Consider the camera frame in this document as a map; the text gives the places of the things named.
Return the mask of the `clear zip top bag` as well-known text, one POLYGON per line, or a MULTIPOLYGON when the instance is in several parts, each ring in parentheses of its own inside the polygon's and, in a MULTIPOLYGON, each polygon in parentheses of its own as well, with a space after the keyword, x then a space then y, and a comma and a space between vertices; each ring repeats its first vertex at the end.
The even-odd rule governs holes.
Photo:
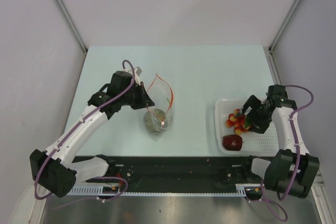
POLYGON ((155 105, 146 108, 143 124, 149 136, 157 141, 173 125, 174 92, 171 85, 156 74, 147 94, 155 105))

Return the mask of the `fake red strawberries bunch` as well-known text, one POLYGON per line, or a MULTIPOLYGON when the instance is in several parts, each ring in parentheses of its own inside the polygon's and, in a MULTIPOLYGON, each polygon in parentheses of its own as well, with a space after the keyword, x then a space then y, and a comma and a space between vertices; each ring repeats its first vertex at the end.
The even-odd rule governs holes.
POLYGON ((233 113, 228 115, 228 119, 225 121, 224 125, 227 128, 233 128, 234 134, 242 135, 250 129, 250 124, 246 121, 244 115, 238 116, 239 109, 235 109, 233 113))

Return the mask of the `fake red apple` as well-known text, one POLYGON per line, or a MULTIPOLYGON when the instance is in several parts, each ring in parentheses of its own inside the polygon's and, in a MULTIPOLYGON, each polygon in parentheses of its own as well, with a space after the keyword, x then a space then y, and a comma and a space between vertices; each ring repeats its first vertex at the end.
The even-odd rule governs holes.
POLYGON ((222 138, 222 146, 228 151, 240 151, 243 145, 243 138, 239 135, 225 135, 222 138))

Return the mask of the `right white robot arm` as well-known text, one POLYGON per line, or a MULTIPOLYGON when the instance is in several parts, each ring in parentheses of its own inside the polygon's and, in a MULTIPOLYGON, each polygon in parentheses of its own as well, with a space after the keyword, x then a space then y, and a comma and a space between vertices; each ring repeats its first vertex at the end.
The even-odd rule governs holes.
POLYGON ((245 129, 264 134, 274 124, 279 150, 267 160, 252 156, 251 164, 242 169, 243 179, 254 183, 262 179, 267 190, 277 193, 279 200, 288 195, 306 198, 320 167, 319 159, 306 148, 297 120, 301 107, 288 97, 286 87, 269 86, 262 101, 251 95, 237 113, 245 118, 245 129))

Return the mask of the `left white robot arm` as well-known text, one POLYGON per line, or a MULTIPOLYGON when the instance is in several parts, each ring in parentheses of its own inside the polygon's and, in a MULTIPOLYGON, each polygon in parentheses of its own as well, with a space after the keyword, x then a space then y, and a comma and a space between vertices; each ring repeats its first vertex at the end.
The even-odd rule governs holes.
POLYGON ((155 105, 140 81, 140 73, 139 68, 115 72, 111 81, 91 96, 71 129, 44 151, 31 153, 29 161, 35 187, 41 186, 50 194, 63 197, 77 182, 96 177, 110 182, 115 178, 113 161, 104 155, 79 163, 73 160, 92 134, 123 106, 138 110, 155 105))

